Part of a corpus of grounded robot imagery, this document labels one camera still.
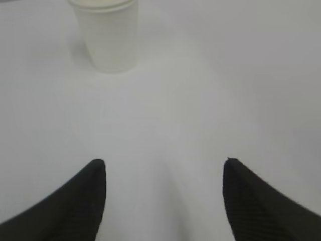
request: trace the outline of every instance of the white table surface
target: white table surface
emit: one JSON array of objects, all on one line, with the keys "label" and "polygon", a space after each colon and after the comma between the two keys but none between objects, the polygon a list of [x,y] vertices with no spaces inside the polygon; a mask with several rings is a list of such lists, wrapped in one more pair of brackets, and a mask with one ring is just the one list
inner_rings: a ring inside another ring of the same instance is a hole
[{"label": "white table surface", "polygon": [[233,240],[227,157],[321,214],[320,10],[141,0],[139,65],[106,75],[64,0],[0,1],[0,221],[95,158],[99,240]]}]

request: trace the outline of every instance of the white paper cup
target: white paper cup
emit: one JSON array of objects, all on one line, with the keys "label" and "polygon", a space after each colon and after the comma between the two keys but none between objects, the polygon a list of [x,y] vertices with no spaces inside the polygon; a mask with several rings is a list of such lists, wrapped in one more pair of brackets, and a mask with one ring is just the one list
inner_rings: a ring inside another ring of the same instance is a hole
[{"label": "white paper cup", "polygon": [[68,0],[96,68],[122,72],[137,64],[138,0]]}]

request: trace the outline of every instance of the black object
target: black object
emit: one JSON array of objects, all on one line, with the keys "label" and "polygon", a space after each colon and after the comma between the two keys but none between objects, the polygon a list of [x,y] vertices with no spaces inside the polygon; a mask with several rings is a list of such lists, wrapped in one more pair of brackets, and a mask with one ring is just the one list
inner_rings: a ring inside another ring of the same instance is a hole
[{"label": "black object", "polygon": [[321,217],[264,182],[237,159],[224,166],[223,196],[236,241],[320,241]]},{"label": "black object", "polygon": [[1,224],[0,241],[94,241],[105,198],[105,164],[94,160],[42,202]]}]

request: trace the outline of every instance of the cup lid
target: cup lid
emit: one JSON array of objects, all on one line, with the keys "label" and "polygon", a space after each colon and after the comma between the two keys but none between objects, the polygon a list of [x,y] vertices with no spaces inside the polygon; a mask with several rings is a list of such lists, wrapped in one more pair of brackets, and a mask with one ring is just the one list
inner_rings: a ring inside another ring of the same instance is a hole
[{"label": "cup lid", "polygon": [[105,9],[121,6],[133,0],[68,0],[71,5],[82,9]]}]

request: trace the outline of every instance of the cup rim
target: cup rim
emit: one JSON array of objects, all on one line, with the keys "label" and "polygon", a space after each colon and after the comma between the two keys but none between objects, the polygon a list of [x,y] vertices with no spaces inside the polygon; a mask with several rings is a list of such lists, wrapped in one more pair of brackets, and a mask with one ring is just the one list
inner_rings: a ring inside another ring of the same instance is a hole
[{"label": "cup rim", "polygon": [[112,1],[106,1],[104,3],[95,3],[93,4],[83,4],[78,2],[77,0],[68,0],[68,2],[79,9],[82,10],[92,10],[92,11],[103,11],[103,10],[110,10],[110,9],[118,9],[122,8],[124,6],[132,4],[136,0],[112,0]]}]

